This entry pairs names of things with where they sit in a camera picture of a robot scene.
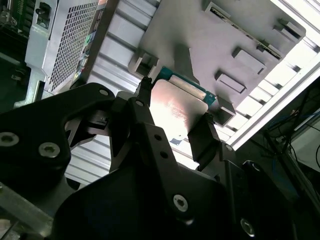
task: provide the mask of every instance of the metal plate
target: metal plate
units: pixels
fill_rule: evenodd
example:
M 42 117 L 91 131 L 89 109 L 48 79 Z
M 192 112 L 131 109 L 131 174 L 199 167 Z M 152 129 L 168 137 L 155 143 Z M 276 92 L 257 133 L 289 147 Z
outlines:
M 268 52 L 257 49 L 258 44 L 230 23 L 208 11 L 203 0 L 163 0 L 144 34 L 140 48 L 160 60 L 172 70 L 175 69 L 175 49 L 181 44 L 189 48 L 193 75 L 201 87 L 216 96 L 229 101 L 236 108 L 249 93 L 279 64 L 279 60 Z M 304 37 L 305 30 L 268 0 L 212 0 L 238 27 L 253 36 L 257 41 L 265 40 L 276 49 L 281 59 Z M 293 23 L 301 36 L 297 41 L 283 37 L 274 26 L 279 19 Z M 233 53 L 237 49 L 265 66 L 255 72 Z M 245 86 L 242 93 L 217 82 L 216 74 L 222 72 Z
M 166 80 L 159 79 L 152 89 L 150 111 L 169 141 L 185 138 L 207 110 L 206 103 Z

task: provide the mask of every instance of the ventilation grille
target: ventilation grille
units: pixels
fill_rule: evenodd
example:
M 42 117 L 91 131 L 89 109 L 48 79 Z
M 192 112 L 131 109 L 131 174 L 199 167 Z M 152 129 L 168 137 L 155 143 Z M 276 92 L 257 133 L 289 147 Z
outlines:
M 96 8 L 97 2 L 69 8 L 50 80 L 52 91 L 76 71 Z

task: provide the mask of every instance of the cable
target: cable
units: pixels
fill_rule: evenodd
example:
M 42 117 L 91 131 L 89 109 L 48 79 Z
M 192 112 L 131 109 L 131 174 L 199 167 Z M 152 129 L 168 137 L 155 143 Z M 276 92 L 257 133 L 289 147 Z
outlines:
M 318 128 L 314 127 L 314 126 L 311 126 L 311 125 L 309 125 L 309 124 L 307 124 L 307 123 L 306 123 L 305 125 L 307 125 L 308 127 L 310 127 L 310 128 L 312 128 L 312 129 L 317 130 L 318 132 L 320 132 L 320 130 L 319 130 Z
M 320 164 L 319 164 L 319 161 L 318 161 L 318 152 L 319 152 L 319 149 L 320 149 L 320 144 L 319 146 L 317 147 L 316 151 L 315 151 L 315 161 L 316 161 L 316 164 L 318 165 L 319 169 L 320 169 Z
M 311 125 L 309 125 L 309 124 L 307 124 L 307 123 L 306 123 L 305 125 L 307 125 L 308 127 L 310 127 L 310 128 L 312 128 L 312 129 L 317 130 L 318 132 L 320 132 L 320 129 L 318 129 L 318 128 L 314 127 L 314 126 L 311 126 Z M 319 169 L 320 169 L 320 164 L 319 164 L 319 160 L 318 160 L 318 152 L 319 152 L 319 149 L 320 149 L 320 144 L 319 144 L 319 146 L 317 147 L 317 149 L 316 149 L 316 151 L 315 151 L 315 161 L 316 161 L 316 164 L 318 165 L 318 167 L 319 167 Z

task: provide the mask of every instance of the bolt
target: bolt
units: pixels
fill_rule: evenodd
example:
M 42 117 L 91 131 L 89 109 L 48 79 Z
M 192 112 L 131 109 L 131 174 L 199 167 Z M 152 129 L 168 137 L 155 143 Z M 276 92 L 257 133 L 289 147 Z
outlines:
M 180 212 L 184 213 L 188 210 L 187 200 L 179 194 L 174 195 L 173 203 Z
M 261 172 L 260 169 L 259 169 L 259 167 L 258 167 L 257 165 L 255 165 L 254 162 L 252 162 L 251 165 L 252 165 L 252 167 L 253 167 L 255 170 L 257 170 L 258 172 Z
M 139 101 L 139 100 L 135 101 L 135 103 L 138 104 L 141 107 L 144 105 L 144 103 L 142 101 Z
M 230 146 L 230 145 L 225 145 L 225 147 L 226 147 L 226 149 L 228 149 L 230 152 L 232 152 L 233 151 L 233 148 Z
M 12 132 L 0 133 L 0 147 L 12 147 L 19 142 L 19 137 Z
M 45 158 L 55 158 L 60 153 L 60 147 L 53 142 L 45 142 L 39 146 L 39 153 Z
M 108 96 L 108 95 L 109 95 L 109 93 L 108 93 L 106 90 L 103 90 L 103 89 L 101 89 L 99 92 L 100 92 L 102 95 L 105 95 L 105 96 Z
M 246 219 L 241 218 L 240 224 L 241 224 L 242 229 L 245 231 L 246 234 L 249 235 L 249 237 L 251 237 L 251 238 L 255 237 L 255 230 Z

